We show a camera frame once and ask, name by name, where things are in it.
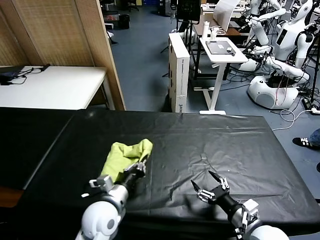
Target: white desk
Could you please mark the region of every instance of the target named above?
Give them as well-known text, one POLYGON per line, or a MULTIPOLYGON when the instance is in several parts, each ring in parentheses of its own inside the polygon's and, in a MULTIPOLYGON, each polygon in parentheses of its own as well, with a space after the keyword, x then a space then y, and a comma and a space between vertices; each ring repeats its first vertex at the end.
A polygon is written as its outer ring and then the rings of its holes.
POLYGON ((27 74, 24 84, 0 85, 0 107, 85 109, 101 85, 110 107, 113 102, 106 73, 104 67, 49 66, 41 73, 27 74))
MULTIPOLYGON (((202 14, 212 14, 215 10, 216 4, 205 3, 201 4, 202 14)), ((245 7, 236 6, 231 15, 232 18, 238 19, 241 17, 242 13, 246 11, 245 7)))
POLYGON ((239 48, 234 45, 234 43, 227 37, 216 37, 215 41, 226 41, 229 43, 229 45, 233 48, 235 51, 235 55, 231 54, 211 54, 209 48, 207 47, 206 41, 209 41, 209 39, 203 39, 200 37, 200 42, 208 55, 210 61, 212 63, 218 64, 219 70, 216 76, 214 87, 210 88, 197 88, 195 87, 194 91, 202 91, 206 105, 208 107, 208 110, 202 110, 200 111, 200 114, 222 114, 225 115, 226 112, 224 110, 215 110, 221 83, 223 81, 223 76, 225 69, 227 67, 227 64, 231 63, 245 63, 248 61, 247 57, 239 50, 239 48))

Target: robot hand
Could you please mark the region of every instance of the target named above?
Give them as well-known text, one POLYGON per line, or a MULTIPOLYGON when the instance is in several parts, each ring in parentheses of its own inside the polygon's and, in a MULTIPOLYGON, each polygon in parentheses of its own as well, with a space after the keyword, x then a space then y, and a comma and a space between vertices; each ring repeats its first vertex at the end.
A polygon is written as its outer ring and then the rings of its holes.
POLYGON ((258 203, 249 199, 244 204, 235 201, 229 194, 230 187, 225 177, 209 171, 219 186, 208 191, 201 189, 191 180, 197 198, 208 204, 217 204, 227 214, 229 222, 235 227, 237 239, 244 240, 289 240, 280 229, 262 225, 259 220, 258 203))
POLYGON ((89 181, 92 188, 100 188, 101 201, 85 210, 76 240, 111 240, 116 236, 118 225, 126 214, 129 192, 136 181, 146 175, 146 161, 147 157, 126 168, 115 184, 109 175, 89 181))

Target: cardboard box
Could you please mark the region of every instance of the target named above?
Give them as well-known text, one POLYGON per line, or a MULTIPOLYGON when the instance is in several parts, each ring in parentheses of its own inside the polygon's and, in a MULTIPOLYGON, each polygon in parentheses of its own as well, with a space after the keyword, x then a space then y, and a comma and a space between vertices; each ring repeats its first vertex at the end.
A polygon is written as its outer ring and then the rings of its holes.
POLYGON ((169 97, 174 113, 186 111, 190 55, 179 33, 169 34, 169 97))

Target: wooden wall panel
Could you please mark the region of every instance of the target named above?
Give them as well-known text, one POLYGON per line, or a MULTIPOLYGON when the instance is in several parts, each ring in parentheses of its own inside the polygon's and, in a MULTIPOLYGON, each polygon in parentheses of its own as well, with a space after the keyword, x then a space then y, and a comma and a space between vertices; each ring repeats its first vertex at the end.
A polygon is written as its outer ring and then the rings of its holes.
POLYGON ((107 76, 114 106, 117 110, 125 110, 125 101, 117 71, 110 71, 110 69, 116 69, 116 65, 107 37, 99 0, 75 0, 75 2, 92 53, 94 65, 97 67, 107 67, 107 76))
POLYGON ((92 66, 74 0, 12 0, 42 62, 92 66))
POLYGON ((20 17, 18 16, 13 3, 9 0, 0 1, 0 8, 2 9, 3 15, 5 16, 10 29, 12 30, 19 45, 23 49, 26 58, 28 59, 28 64, 26 65, 44 65, 39 57, 39 54, 37 53, 35 46, 29 38, 28 33, 20 17))
POLYGON ((0 0, 0 65, 106 67, 125 110, 99 0, 0 0))
POLYGON ((11 32, 7 20, 0 9, 0 65, 27 65, 28 59, 11 32))

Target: sneaker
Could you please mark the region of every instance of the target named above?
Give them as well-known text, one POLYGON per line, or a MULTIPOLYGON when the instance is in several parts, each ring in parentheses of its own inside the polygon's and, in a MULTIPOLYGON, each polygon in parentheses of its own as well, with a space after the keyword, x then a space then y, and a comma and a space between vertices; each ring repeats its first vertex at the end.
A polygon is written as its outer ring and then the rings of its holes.
POLYGON ((306 148, 315 149, 315 150, 320 149, 320 146, 312 145, 312 143, 309 142, 307 137, 295 137, 294 139, 292 139, 292 142, 295 145, 298 145, 300 147, 306 147, 306 148))

